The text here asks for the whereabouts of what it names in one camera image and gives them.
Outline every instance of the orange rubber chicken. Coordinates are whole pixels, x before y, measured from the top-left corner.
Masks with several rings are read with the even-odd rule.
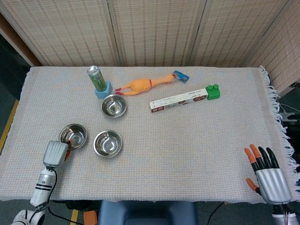
[[[147,78],[141,78],[136,79],[126,85],[124,85],[121,88],[116,89],[117,95],[137,95],[141,92],[149,91],[152,87],[157,86],[161,83],[171,83],[176,79],[176,75],[170,74],[166,77],[159,78],[159,79],[147,79]],[[131,88],[131,91],[128,92],[120,92],[120,90],[125,88]]]

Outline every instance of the spray can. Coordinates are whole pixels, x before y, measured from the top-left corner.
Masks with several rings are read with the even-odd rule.
[[[102,76],[102,73],[97,66],[91,66],[88,68],[88,75],[90,80],[93,82],[97,91],[105,91],[106,90],[106,83]]]

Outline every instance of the table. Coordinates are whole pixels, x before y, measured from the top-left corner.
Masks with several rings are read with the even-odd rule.
[[[244,153],[250,143],[271,147],[284,170],[293,200],[299,199],[295,162],[278,118],[274,92],[263,68],[102,67],[116,89],[133,79],[159,78],[174,70],[189,81],[162,84],[125,97],[127,112],[111,119],[86,74],[87,67],[33,67],[0,156],[0,199],[30,199],[50,140],[71,123],[85,126],[86,144],[57,169],[57,200],[187,200],[263,202],[246,184],[255,180]],[[221,97],[161,112],[149,102],[218,83]],[[117,131],[123,149],[99,158],[93,140]]]

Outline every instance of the robotic hand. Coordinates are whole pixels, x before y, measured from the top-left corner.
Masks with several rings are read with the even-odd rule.
[[[258,147],[258,151],[251,144],[250,148],[254,156],[248,148],[244,150],[256,174],[259,187],[250,178],[246,179],[247,184],[267,203],[273,205],[272,216],[277,225],[299,225],[296,214],[287,207],[292,195],[274,153],[270,148],[266,148],[268,157],[262,147]]]
[[[50,141],[44,154],[43,163],[46,166],[41,171],[33,196],[30,200],[35,211],[22,210],[14,218],[11,225],[42,225],[45,219],[45,209],[49,206],[49,200],[57,181],[55,168],[59,167],[67,156],[71,142],[62,143]]]

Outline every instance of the metal bowl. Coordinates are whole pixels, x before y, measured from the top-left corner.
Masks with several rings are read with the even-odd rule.
[[[103,158],[114,157],[121,148],[122,138],[113,130],[102,131],[94,140],[95,153]]]
[[[109,95],[101,103],[101,110],[105,115],[112,118],[123,115],[126,109],[127,104],[125,100],[118,95]]]
[[[71,150],[78,149],[83,146],[86,141],[86,129],[80,124],[69,124],[60,133],[59,141],[66,143],[71,140]]]

